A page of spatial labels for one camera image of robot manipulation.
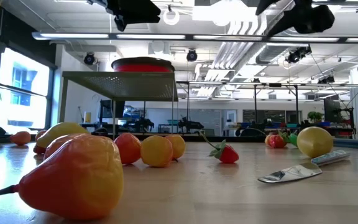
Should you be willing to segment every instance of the green fruit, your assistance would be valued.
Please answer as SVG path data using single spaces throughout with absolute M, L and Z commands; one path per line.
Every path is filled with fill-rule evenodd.
M 290 135 L 290 143 L 294 146 L 298 147 L 298 144 L 296 143 L 296 140 L 298 139 L 298 136 L 296 134 Z

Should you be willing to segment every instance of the red container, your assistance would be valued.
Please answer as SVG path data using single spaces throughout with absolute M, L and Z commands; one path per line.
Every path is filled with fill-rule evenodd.
M 171 62 L 152 57 L 122 58 L 111 64 L 115 72 L 174 72 Z

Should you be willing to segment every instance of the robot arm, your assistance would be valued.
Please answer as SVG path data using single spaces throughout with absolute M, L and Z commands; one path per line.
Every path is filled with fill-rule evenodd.
M 123 32 L 128 24 L 158 23 L 161 10 L 150 0 L 87 0 L 99 4 L 107 13 L 115 15 L 114 22 Z

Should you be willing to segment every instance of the pear stem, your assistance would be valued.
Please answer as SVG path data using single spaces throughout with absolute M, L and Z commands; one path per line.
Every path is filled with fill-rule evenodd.
M 9 187 L 6 187 L 4 189 L 0 190 L 0 195 L 4 195 L 4 194 L 13 194 L 18 192 L 18 188 L 17 185 L 11 185 Z

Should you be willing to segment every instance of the knife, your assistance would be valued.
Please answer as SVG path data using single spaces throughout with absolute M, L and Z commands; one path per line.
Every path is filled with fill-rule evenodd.
M 339 162 L 349 157 L 350 153 L 343 150 L 333 151 L 316 157 L 311 162 L 298 164 L 264 177 L 259 177 L 258 180 L 263 183 L 274 184 L 314 177 L 323 173 L 319 166 Z

